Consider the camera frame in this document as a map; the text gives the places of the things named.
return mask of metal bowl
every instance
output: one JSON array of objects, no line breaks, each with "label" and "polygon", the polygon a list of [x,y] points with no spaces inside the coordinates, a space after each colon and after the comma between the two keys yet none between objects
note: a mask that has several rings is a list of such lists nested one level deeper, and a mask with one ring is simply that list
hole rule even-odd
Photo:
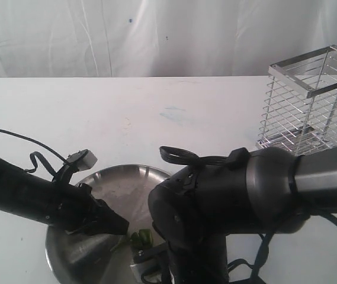
[{"label": "metal bowl", "polygon": [[[152,229],[147,206],[149,192],[169,175],[159,169],[138,164],[110,167],[86,177],[81,182],[92,186],[95,198],[103,199],[116,213],[130,222],[129,233],[150,228],[154,244],[163,240]],[[67,235],[49,227],[46,256],[61,284],[137,283],[130,269],[129,246],[112,249],[122,236],[100,234]]]}]

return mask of white table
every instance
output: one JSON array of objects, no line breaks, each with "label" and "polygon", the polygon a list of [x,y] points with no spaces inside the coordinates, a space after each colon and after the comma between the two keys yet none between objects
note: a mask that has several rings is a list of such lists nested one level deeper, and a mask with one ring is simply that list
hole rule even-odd
[{"label": "white table", "polygon": [[[90,149],[96,166],[72,183],[116,164],[174,172],[159,146],[199,155],[255,148],[267,78],[6,78],[0,79],[0,128],[36,138],[64,156]],[[0,134],[0,157],[29,168],[41,150]],[[60,161],[46,153],[55,168]],[[39,169],[36,175],[50,179]],[[0,283],[55,284],[45,257],[46,226],[0,212]],[[253,262],[255,235],[228,237],[229,258]],[[246,277],[238,268],[233,279]],[[312,218],[293,235],[275,236],[261,276],[268,283],[336,283],[337,229]]]}]

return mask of metal wire basket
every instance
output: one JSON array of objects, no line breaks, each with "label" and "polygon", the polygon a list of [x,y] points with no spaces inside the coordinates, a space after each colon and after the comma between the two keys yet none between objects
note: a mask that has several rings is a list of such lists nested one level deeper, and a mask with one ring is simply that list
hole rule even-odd
[{"label": "metal wire basket", "polygon": [[271,81],[257,146],[295,155],[337,146],[337,46],[269,67]]}]

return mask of white curtain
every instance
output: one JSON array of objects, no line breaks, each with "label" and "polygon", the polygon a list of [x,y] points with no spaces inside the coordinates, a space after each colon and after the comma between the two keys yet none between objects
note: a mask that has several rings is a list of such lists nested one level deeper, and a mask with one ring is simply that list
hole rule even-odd
[{"label": "white curtain", "polygon": [[337,0],[0,0],[0,77],[264,75],[337,44]]}]

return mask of stainless steel bowl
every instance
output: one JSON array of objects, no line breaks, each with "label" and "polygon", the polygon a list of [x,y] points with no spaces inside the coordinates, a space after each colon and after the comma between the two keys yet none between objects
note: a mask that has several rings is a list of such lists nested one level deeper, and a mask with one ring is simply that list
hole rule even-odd
[{"label": "stainless steel bowl", "polygon": [[[169,175],[159,169],[138,164],[110,167],[81,182],[92,186],[95,198],[103,199],[116,213],[130,222],[129,233],[150,228],[155,244],[163,240],[152,229],[147,206],[149,192]],[[128,246],[112,250],[122,237],[108,234],[88,237],[67,235],[49,227],[46,256],[61,284],[137,283],[130,270]]]}]

